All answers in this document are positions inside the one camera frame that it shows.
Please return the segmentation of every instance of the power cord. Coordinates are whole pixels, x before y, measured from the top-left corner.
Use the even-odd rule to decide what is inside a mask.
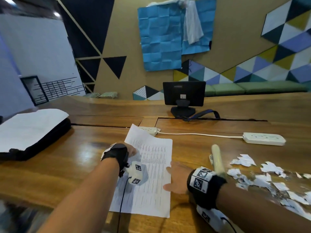
[[[242,136],[221,136],[221,135],[210,135],[210,134],[200,134],[200,133],[164,133],[157,131],[160,134],[166,135],[202,135],[202,136],[215,136],[215,137],[224,137],[224,138],[243,138]]]
[[[120,205],[117,233],[119,233],[119,226],[120,226],[120,219],[121,219],[121,208],[122,208],[123,198],[124,198],[124,194],[125,194],[125,188],[126,188],[126,184],[128,183],[128,180],[130,178],[131,178],[131,176],[126,179],[125,186],[124,186],[123,196],[122,196],[121,205]]]
[[[232,227],[232,229],[234,230],[234,232],[236,233],[236,230],[234,229],[233,225],[230,223],[230,221],[225,218],[225,217],[221,217],[220,219],[227,221],[227,223],[229,223],[229,225]]]

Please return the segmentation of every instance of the white triangle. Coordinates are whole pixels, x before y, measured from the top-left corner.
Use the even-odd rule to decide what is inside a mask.
[[[204,70],[204,80],[203,81],[207,81],[211,78],[214,78],[215,76],[217,76],[219,73],[205,67],[205,70]]]
[[[271,71],[271,69],[272,69],[272,66],[273,66],[273,65],[269,65],[269,66],[267,66],[266,68],[263,68],[263,69],[261,69],[261,70],[255,72],[254,74],[257,75],[257,76],[259,76],[259,77],[261,77],[261,78],[263,78],[263,79],[266,79],[266,80],[267,80],[268,77],[269,77],[269,75],[270,75],[270,71]]]
[[[310,60],[311,60],[311,47],[295,54],[290,70],[297,69],[301,66],[307,65],[310,63]]]
[[[286,22],[286,17],[290,9],[291,2],[292,0],[288,1],[287,3],[267,14],[261,35],[270,32],[271,30],[279,27]]]
[[[270,81],[271,78],[277,77],[279,75],[288,74],[289,70],[283,69],[278,65],[272,65],[270,69],[270,75],[268,76],[267,80]]]
[[[163,92],[158,92],[158,93],[148,97],[147,99],[151,100],[151,101],[164,100],[164,94],[163,94]]]
[[[311,15],[309,16],[309,20],[308,20],[307,26],[305,28],[305,31],[309,30],[310,28],[311,28]]]
[[[184,77],[183,79],[179,80],[179,82],[188,82],[189,81],[189,76]]]
[[[232,81],[225,76],[220,75],[219,83],[232,83]]]
[[[141,96],[143,98],[147,98],[146,86],[139,88],[138,90],[134,91],[133,93],[138,95],[138,96]]]
[[[302,31],[289,25],[289,24],[284,24],[284,28],[283,28],[283,31],[282,31],[282,35],[280,37],[280,40],[279,40],[279,44],[287,41],[288,39],[291,39],[299,34],[301,34]]]
[[[285,81],[287,78],[288,72],[277,75],[276,77],[270,78],[269,81]]]
[[[241,64],[239,64],[238,66],[246,71],[249,71],[249,72],[253,72],[253,68],[254,68],[254,65],[255,65],[255,60],[256,60],[256,57],[253,57]]]

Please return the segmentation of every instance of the green cushion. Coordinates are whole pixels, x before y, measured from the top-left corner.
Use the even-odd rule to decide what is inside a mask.
[[[205,85],[205,97],[215,95],[215,89],[211,85]]]
[[[255,93],[273,93],[274,90],[266,82],[246,82],[246,83],[237,83],[242,87],[246,94],[255,94]]]
[[[241,95],[245,93],[245,90],[235,83],[215,84],[212,85],[212,87],[215,89],[216,96],[229,95],[229,94]]]
[[[275,93],[281,92],[307,92],[308,88],[300,83],[292,81],[275,81],[275,82],[264,82],[268,84],[270,88],[274,90]]]

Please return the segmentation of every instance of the black bag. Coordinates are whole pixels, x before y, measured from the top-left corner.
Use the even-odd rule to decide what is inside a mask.
[[[36,154],[40,153],[45,148],[49,147],[60,137],[65,135],[71,128],[71,122],[69,118],[64,119],[55,128],[49,131],[44,137],[41,138],[36,144],[29,146],[27,149],[18,150],[10,149],[8,153],[0,152],[0,160],[15,160],[15,161],[26,161]]]

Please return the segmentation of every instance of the computer monitor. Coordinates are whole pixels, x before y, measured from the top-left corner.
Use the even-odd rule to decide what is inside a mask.
[[[195,108],[189,106],[203,106],[205,85],[205,82],[165,82],[165,104],[177,105],[171,108],[175,117],[190,117],[195,114]]]

